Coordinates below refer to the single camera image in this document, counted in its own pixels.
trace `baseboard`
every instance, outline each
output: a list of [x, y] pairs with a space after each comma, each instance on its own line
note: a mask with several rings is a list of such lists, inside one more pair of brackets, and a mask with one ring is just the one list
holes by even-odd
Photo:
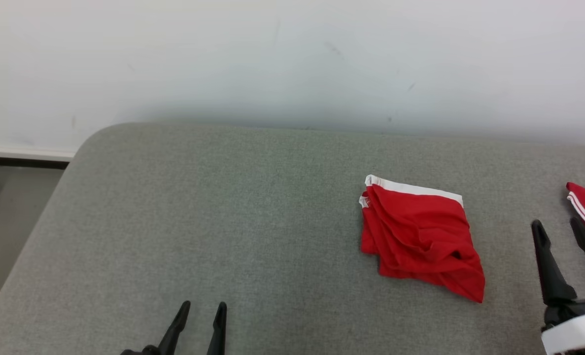
[[0, 146], [0, 158], [70, 162], [74, 155], [74, 151], [58, 151], [19, 146]]

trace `black and gray object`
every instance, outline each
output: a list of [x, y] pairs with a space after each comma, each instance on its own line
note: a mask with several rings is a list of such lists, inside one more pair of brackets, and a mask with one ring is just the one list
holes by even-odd
[[[585, 252], [585, 225], [574, 217], [570, 226], [579, 247]], [[574, 288], [564, 280], [551, 253], [551, 240], [542, 223], [531, 224], [535, 256], [538, 262], [542, 299], [547, 306], [542, 342], [549, 355], [585, 355], [585, 299], [578, 300]]]
[[[168, 331], [164, 335], [159, 346], [148, 345], [140, 352], [124, 350], [121, 355], [173, 355], [176, 349], [176, 343], [178, 342], [178, 337], [187, 323], [190, 306], [191, 303], [189, 301], [182, 303], [179, 312], [176, 314], [176, 317], [174, 317], [172, 324], [168, 328]], [[226, 333], [227, 304], [220, 302], [218, 312], [216, 312], [215, 319], [213, 320], [213, 336], [211, 337], [211, 343], [209, 343], [207, 355], [224, 355]]]

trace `floor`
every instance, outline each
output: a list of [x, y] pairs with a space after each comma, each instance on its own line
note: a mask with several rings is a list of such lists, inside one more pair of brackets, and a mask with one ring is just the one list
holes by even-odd
[[63, 173], [0, 166], [0, 290]]

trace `gray table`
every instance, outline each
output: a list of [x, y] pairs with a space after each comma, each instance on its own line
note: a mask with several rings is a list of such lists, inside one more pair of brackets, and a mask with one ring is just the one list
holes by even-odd
[[[482, 305], [378, 275], [359, 248], [368, 174], [463, 195]], [[585, 257], [565, 184], [585, 147], [319, 131], [125, 124], [89, 139], [0, 294], [0, 354], [115, 354], [160, 341], [205, 354], [220, 301], [233, 354], [541, 354], [529, 224], [567, 281]]]

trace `wall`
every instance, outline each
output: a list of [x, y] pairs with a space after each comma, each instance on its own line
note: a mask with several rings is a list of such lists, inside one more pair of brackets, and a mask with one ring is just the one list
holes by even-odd
[[168, 117], [585, 143], [585, 0], [0, 0], [0, 153]]

